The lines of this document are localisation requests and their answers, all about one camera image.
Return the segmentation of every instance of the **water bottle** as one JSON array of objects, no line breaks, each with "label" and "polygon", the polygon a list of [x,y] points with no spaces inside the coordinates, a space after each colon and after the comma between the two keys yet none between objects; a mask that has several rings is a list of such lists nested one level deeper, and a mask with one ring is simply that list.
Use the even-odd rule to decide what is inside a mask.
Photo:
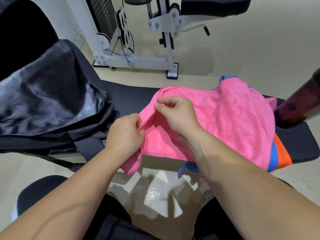
[{"label": "water bottle", "polygon": [[289,129],[320,114],[320,68],[274,111],[275,124]]}]

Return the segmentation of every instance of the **wall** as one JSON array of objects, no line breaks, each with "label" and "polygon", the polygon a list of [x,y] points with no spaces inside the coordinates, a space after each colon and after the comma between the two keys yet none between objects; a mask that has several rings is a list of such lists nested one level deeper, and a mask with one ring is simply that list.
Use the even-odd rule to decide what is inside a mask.
[{"label": "wall", "polygon": [[50,20],[60,39],[68,39],[81,47],[83,41],[79,27],[66,0],[31,0],[36,3]]}]

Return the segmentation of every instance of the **white metal frame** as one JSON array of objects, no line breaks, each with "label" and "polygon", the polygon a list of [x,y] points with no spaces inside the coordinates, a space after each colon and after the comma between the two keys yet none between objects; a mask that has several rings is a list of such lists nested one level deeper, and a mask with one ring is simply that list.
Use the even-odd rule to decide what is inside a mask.
[{"label": "white metal frame", "polygon": [[166,0],[159,0],[162,15],[152,18],[147,24],[150,31],[164,32],[166,58],[136,57],[134,55],[124,56],[123,53],[121,56],[113,56],[111,51],[113,51],[121,34],[120,30],[118,28],[116,29],[108,47],[110,51],[106,50],[106,44],[102,41],[103,37],[98,35],[98,30],[86,0],[67,0],[67,2],[93,53],[95,66],[166,70],[168,71],[167,78],[172,79],[176,79],[178,77],[178,63],[174,62],[173,50],[170,43],[170,34],[174,39],[176,39],[181,35],[186,25],[218,18],[212,16],[180,15],[179,11],[175,8],[171,9],[170,12],[167,13]]}]

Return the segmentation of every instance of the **pink towel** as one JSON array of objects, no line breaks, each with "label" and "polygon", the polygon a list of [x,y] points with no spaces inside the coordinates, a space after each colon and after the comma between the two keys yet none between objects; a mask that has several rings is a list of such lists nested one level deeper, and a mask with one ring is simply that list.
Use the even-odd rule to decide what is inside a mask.
[{"label": "pink towel", "polygon": [[177,86],[161,88],[139,114],[142,119],[140,128],[145,129],[146,138],[141,148],[122,165],[128,175],[137,172],[142,154],[194,162],[188,146],[154,110],[157,98],[168,96],[189,98],[200,125],[206,131],[260,168],[267,169],[275,135],[273,111],[261,94],[233,77],[221,81],[211,91]]}]

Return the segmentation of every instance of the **machine seat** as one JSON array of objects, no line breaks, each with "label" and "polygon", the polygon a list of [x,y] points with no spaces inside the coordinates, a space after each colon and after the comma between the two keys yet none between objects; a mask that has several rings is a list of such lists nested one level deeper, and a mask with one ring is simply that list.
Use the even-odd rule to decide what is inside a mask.
[{"label": "machine seat", "polygon": [[226,17],[245,13],[251,0],[182,0],[181,15]]},{"label": "machine seat", "polygon": [[125,3],[129,5],[145,5],[147,3],[150,3],[152,0],[124,0]]}]

